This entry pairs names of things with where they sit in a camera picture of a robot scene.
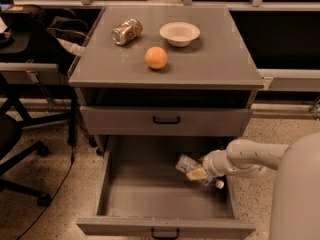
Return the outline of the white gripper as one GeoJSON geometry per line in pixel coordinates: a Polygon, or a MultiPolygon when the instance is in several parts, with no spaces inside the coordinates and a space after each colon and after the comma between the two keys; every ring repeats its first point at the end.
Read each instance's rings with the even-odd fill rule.
{"type": "Polygon", "coordinates": [[[197,167],[187,173],[189,180],[203,180],[207,178],[207,172],[214,178],[227,174],[227,155],[225,151],[215,150],[198,159],[203,167],[197,167]]]}

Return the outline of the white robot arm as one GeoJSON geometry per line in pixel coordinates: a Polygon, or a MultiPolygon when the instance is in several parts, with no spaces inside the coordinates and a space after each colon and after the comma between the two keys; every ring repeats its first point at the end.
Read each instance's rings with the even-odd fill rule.
{"type": "Polygon", "coordinates": [[[320,240],[320,133],[289,145],[231,141],[187,171],[191,180],[225,175],[254,177],[260,168],[277,172],[269,240],[320,240]]]}

